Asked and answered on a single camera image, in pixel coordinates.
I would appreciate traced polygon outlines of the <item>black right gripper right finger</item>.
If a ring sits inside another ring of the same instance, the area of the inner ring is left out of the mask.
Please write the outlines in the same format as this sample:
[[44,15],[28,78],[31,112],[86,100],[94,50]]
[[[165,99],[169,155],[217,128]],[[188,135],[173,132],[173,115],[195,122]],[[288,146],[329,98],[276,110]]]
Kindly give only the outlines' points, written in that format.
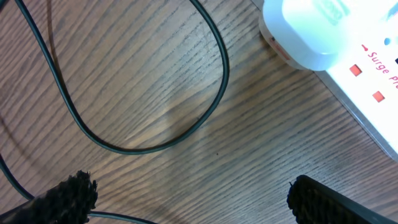
[[299,224],[397,224],[306,175],[290,185],[287,204]]

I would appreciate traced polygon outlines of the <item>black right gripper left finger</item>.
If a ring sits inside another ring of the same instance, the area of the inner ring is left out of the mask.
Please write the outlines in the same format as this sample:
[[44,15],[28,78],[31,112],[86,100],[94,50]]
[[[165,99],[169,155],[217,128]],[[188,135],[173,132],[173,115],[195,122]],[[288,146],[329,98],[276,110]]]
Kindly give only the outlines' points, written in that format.
[[87,172],[76,175],[54,188],[1,215],[4,224],[84,224],[98,199],[97,183]]

